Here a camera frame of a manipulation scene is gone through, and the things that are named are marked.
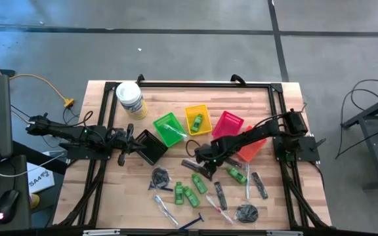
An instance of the white container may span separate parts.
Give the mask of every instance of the white container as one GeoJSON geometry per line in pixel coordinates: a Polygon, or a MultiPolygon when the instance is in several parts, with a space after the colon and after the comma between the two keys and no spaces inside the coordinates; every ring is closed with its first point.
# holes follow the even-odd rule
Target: white container
{"type": "Polygon", "coordinates": [[[134,82],[123,82],[116,88],[117,99],[133,119],[142,119],[147,114],[147,105],[139,86],[134,82]]]}

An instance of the computer mouse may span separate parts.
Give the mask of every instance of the computer mouse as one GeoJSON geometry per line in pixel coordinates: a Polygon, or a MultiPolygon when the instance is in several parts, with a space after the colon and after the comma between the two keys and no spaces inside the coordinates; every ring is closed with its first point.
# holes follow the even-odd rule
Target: computer mouse
{"type": "Polygon", "coordinates": [[[0,224],[9,223],[16,215],[17,200],[20,192],[8,190],[0,198],[0,224]]]}

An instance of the green basket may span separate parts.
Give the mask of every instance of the green basket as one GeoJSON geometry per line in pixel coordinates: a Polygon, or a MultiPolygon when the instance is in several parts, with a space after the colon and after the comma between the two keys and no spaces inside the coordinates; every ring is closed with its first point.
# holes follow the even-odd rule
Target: green basket
{"type": "Polygon", "coordinates": [[[154,121],[153,125],[167,147],[175,145],[176,143],[183,140],[184,137],[181,134],[176,133],[172,129],[164,127],[164,125],[169,125],[170,127],[178,130],[179,132],[186,134],[182,125],[179,123],[173,112],[168,113],[167,115],[163,116],[157,121],[154,121]]]}

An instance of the white paper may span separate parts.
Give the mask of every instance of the white paper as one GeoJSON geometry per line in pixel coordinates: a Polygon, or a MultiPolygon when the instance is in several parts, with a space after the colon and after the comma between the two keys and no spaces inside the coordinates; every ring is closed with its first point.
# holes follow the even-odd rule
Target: white paper
{"type": "MultiPolygon", "coordinates": [[[[27,163],[27,171],[33,170],[37,165],[27,163]]],[[[27,173],[29,180],[29,192],[37,193],[49,187],[55,185],[55,180],[53,178],[53,172],[45,169],[44,167],[39,167],[33,171],[27,173]]]]}

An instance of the concrete floor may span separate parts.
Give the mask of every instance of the concrete floor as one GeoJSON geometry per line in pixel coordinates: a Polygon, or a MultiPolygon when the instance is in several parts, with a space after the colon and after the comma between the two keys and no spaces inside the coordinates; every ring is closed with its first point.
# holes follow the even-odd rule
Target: concrete floor
{"type": "MultiPolygon", "coordinates": [[[[281,30],[378,31],[378,0],[274,0],[281,30]]],[[[266,0],[0,0],[0,24],[80,28],[272,30],[266,0]]],[[[378,79],[378,37],[282,37],[289,80],[300,82],[310,129],[320,147],[327,203],[340,229],[378,232],[378,191],[365,144],[334,161],[344,95],[362,79],[378,79]]],[[[0,68],[50,79],[79,112],[90,79],[281,81],[271,35],[158,35],[0,32],[0,68]]],[[[362,88],[378,94],[377,83],[362,88]]],[[[12,103],[30,115],[49,113],[61,121],[62,100],[41,81],[11,84],[12,103]]],[[[356,93],[368,107],[370,94],[356,93]]],[[[358,113],[348,101],[345,119],[358,113]]],[[[28,136],[12,118],[13,136],[39,151],[48,147],[28,136]]],[[[357,127],[345,132],[343,147],[362,139],[357,127]]]]}

